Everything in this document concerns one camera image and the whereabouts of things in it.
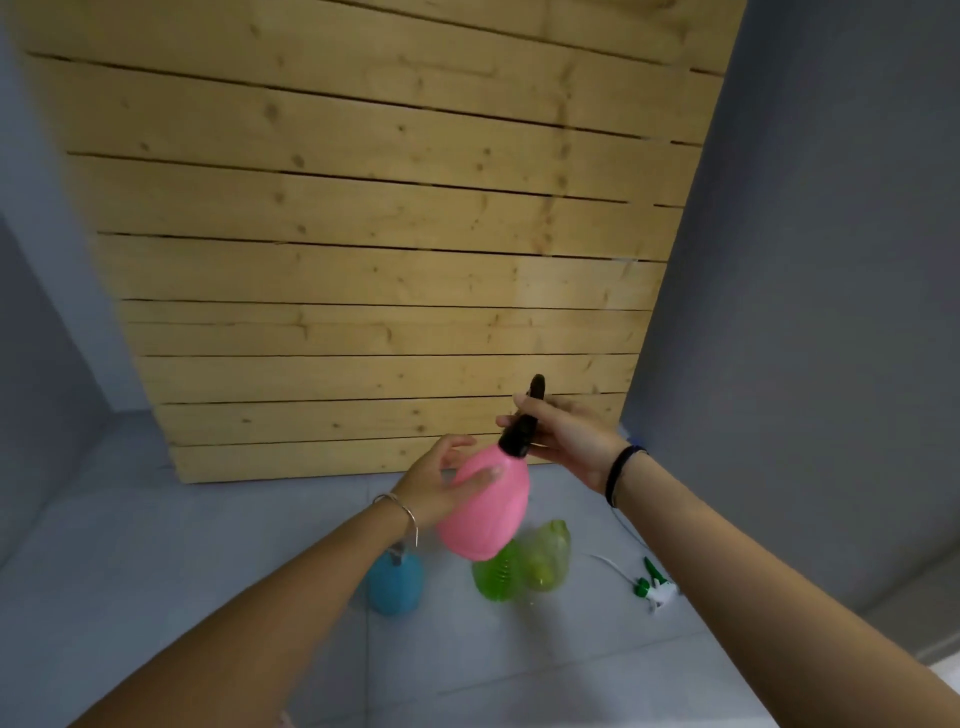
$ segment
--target pink bottle body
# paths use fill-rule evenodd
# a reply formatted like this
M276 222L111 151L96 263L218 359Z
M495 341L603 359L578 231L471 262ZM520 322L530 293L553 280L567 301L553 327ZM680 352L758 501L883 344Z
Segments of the pink bottle body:
M498 445L473 455L457 471L453 482L497 466L503 474L496 482L437 525L446 547L470 561L496 556L514 538L527 512L530 472L526 460L508 455Z

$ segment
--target wooden plank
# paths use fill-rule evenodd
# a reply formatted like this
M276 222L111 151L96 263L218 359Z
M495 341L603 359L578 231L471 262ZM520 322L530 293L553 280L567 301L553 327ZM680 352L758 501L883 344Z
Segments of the wooden plank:
M615 425L624 394L577 395ZM171 445L235 445L498 432L509 397L162 404L154 410Z
M17 9L34 52L668 140L703 142L720 90L703 74L319 0ZM609 12L585 10L558 21L602 33L594 17Z
M72 157L100 231L666 260L681 209Z
M289 323L277 324L257 321L268 303L123 303L195 319L124 323L140 356L639 353L650 321L649 311L287 304ZM211 307L215 320L199 320Z
M526 389L537 372L556 394L626 392L636 354L491 356L146 356L136 366L154 404L487 397Z
M727 61L746 0L356 0L476 28L715 73Z
M116 298L649 310L665 265L101 235Z
M465 452L496 442L497 435L480 435ZM402 473L437 442L435 437L394 440L345 440L319 443L214 445L170 448L177 475L185 483L268 480L281 477ZM535 457L532 464L541 463Z
M27 67L74 153L674 206L700 157L665 142L84 63Z

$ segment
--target black spray nozzle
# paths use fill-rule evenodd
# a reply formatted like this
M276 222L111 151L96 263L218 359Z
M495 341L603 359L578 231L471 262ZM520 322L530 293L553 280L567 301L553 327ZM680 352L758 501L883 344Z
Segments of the black spray nozzle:
M538 400L543 399L546 392L546 379L543 375L534 376L530 382L530 390L527 394ZM530 449L530 443L534 439L534 433L537 431L537 418L533 415L520 415L513 424L503 430L500 439L497 442L500 449L512 457L526 457L527 450Z

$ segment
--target person's right arm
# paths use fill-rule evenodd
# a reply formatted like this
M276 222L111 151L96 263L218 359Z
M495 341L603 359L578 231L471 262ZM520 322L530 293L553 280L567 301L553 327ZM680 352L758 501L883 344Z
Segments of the person's right arm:
M540 420L531 453L567 466L603 497L627 442L569 400L515 400ZM616 503L779 725L960 725L960 695L646 453L628 460Z

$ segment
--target forearm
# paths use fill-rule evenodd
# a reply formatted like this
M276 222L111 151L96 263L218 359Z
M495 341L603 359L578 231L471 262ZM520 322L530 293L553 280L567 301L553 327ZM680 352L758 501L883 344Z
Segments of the forearm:
M273 725L364 574L407 525L390 502L358 514L156 655L75 725Z
M960 697L690 493L632 458L617 504L781 725L953 725Z

